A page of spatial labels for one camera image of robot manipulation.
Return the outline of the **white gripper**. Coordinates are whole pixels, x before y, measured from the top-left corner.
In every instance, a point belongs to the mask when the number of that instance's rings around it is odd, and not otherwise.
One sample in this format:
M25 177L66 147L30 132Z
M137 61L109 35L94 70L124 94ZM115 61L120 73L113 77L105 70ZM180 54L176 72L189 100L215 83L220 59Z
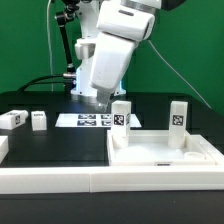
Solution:
M97 89L96 109L105 112L112 94L123 78L135 49L135 42L100 32L96 39L90 85Z

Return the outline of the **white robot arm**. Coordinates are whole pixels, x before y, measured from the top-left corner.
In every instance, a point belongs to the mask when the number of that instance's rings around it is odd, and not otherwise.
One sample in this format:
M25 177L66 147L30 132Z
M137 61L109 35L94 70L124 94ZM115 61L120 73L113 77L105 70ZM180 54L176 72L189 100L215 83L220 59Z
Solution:
M107 109L123 93L121 80L135 48L152 33L159 10L171 11L186 0L89 0L77 12L82 37L75 52L81 61L74 97Z

